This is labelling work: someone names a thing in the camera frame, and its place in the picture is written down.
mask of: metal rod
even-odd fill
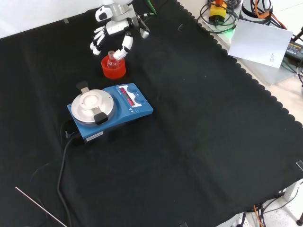
[[[30,198],[28,195],[26,195],[23,191],[21,191],[19,188],[15,187],[19,192],[21,192],[22,194],[24,194],[26,197],[28,197],[34,204],[36,204],[38,207],[40,207],[42,210],[44,210],[46,213],[48,213],[53,219],[55,219],[57,222],[59,222],[61,225],[63,225],[64,227],[67,227],[65,224],[63,224],[59,219],[57,219],[54,215],[52,215],[50,212],[48,212],[46,209],[44,209],[43,207],[41,207],[38,203],[36,203],[36,201],[34,201],[32,198]]]
[[[297,220],[297,225],[298,225],[298,226],[302,226],[302,225],[303,225],[303,213],[302,213],[300,219]]]

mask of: robotic arm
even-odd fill
[[[121,49],[118,49],[114,58],[123,59],[131,50],[133,45],[133,37],[130,29],[132,27],[139,28],[142,38],[147,38],[150,34],[149,28],[138,16],[132,5],[128,5],[133,0],[102,0],[102,6],[96,11],[96,20],[98,22],[111,19],[105,26],[99,27],[94,31],[93,42],[90,49],[95,55],[99,55],[102,45],[106,37],[113,37],[125,31],[125,37]]]

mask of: digital display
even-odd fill
[[[132,99],[130,98],[130,96],[128,95],[128,93],[125,91],[125,89],[123,87],[120,88],[120,91],[122,92],[122,94],[124,95],[124,97],[127,99],[128,103],[131,106],[135,105],[134,102],[132,101]]]

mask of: red container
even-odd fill
[[[109,67],[107,67],[108,59],[109,59],[109,56],[107,55],[101,61],[101,66],[103,69],[104,76],[106,76],[109,79],[119,79],[119,78],[123,77],[126,74],[126,67],[125,67],[124,59],[119,61],[119,67],[117,69],[110,69]]]

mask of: white paper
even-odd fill
[[[293,32],[239,20],[228,54],[279,68]]]

